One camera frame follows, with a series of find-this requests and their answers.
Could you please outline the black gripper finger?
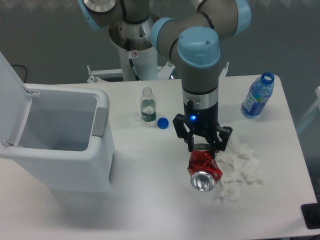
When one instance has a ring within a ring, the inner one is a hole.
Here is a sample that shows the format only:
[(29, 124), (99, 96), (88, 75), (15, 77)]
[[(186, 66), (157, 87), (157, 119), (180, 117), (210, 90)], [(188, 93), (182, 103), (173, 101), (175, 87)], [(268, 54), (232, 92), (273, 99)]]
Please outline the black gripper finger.
[(192, 152), (194, 146), (194, 133), (192, 130), (187, 131), (185, 127), (186, 118), (184, 115), (178, 113), (173, 119), (173, 125), (175, 128), (175, 132), (177, 137), (183, 139), (185, 143), (188, 145), (188, 151)]
[(220, 125), (207, 130), (205, 139), (212, 149), (212, 158), (215, 158), (219, 152), (226, 150), (232, 132), (232, 127)]

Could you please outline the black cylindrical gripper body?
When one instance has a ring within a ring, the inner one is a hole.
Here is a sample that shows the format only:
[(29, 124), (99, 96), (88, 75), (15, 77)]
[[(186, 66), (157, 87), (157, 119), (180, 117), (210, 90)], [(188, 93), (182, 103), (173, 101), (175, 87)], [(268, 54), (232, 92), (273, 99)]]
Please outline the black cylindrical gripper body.
[(196, 104), (190, 100), (190, 104), (184, 104), (185, 123), (194, 134), (204, 136), (205, 133), (210, 136), (218, 131), (218, 103), (206, 109), (194, 109)]

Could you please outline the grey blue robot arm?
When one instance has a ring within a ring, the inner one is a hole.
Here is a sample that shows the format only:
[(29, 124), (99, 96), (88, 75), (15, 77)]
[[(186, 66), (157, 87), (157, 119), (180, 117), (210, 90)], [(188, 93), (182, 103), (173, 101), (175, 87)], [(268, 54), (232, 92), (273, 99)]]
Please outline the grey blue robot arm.
[(205, 138), (213, 152), (226, 149), (232, 129), (218, 122), (219, 41), (250, 25), (245, 0), (195, 0), (196, 13), (184, 20), (158, 18), (147, 0), (78, 4), (92, 28), (109, 28), (125, 81), (155, 80), (158, 55), (180, 70), (184, 114), (178, 114), (173, 125), (189, 150), (195, 135)]

